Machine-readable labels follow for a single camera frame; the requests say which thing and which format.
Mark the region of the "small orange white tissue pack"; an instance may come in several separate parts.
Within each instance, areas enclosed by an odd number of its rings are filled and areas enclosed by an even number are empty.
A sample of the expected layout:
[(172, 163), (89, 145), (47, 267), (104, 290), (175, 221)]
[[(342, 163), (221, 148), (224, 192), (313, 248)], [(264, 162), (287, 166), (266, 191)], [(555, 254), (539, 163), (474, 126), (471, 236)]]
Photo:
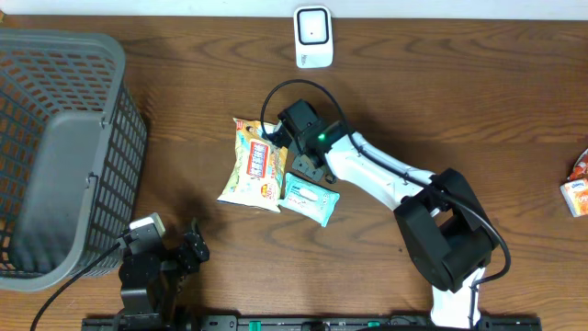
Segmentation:
[(585, 178), (562, 185), (560, 191), (574, 217), (587, 214), (587, 180)]

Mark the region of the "brown Top chocolate bar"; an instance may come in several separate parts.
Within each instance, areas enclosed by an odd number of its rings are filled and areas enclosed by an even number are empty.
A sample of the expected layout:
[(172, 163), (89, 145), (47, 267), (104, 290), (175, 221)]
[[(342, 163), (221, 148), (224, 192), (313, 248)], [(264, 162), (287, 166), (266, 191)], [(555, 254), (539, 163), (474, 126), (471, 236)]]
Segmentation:
[(570, 175), (569, 181), (587, 178), (588, 174), (588, 150), (585, 150), (576, 160)]

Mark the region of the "light blue wet wipes pack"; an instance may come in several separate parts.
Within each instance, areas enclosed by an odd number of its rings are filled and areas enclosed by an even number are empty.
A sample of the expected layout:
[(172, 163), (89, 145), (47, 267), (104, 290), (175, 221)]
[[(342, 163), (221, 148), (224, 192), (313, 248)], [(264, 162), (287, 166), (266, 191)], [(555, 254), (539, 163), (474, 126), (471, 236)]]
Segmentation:
[(326, 227), (339, 199), (339, 193), (287, 173), (284, 197), (278, 201), (278, 205)]

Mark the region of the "yellow chips snack bag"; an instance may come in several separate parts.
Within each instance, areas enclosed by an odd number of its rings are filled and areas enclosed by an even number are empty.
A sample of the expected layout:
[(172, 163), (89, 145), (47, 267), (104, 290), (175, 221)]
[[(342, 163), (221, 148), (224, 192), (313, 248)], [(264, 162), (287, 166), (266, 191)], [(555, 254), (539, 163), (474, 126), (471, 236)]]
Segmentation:
[(264, 137), (274, 124), (233, 118), (235, 164), (217, 201), (280, 213), (278, 201), (286, 174), (288, 149)]

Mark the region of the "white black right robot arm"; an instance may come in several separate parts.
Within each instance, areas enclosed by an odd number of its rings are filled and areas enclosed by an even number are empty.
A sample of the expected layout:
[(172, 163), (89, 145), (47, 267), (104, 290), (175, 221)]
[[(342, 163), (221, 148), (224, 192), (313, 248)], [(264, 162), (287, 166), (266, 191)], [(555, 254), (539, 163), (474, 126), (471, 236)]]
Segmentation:
[(274, 133), (316, 166), (389, 208), (408, 254), (431, 284), (434, 325), (473, 329), (481, 321), (479, 287), (492, 251), (503, 244), (469, 182), (449, 168), (440, 174), (385, 154), (349, 128), (332, 124), (299, 100), (282, 110)]

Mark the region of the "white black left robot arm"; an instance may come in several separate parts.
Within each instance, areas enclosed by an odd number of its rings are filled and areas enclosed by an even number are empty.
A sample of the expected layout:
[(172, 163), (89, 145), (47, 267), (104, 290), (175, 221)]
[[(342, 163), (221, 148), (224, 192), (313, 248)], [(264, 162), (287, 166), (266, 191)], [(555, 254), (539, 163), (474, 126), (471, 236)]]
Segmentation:
[(196, 221), (190, 223), (176, 247), (166, 247), (164, 236), (164, 224), (153, 213), (131, 222), (120, 237), (124, 254), (119, 279), (127, 330), (176, 327), (175, 298), (180, 282), (199, 272), (200, 265), (209, 260), (209, 248)]

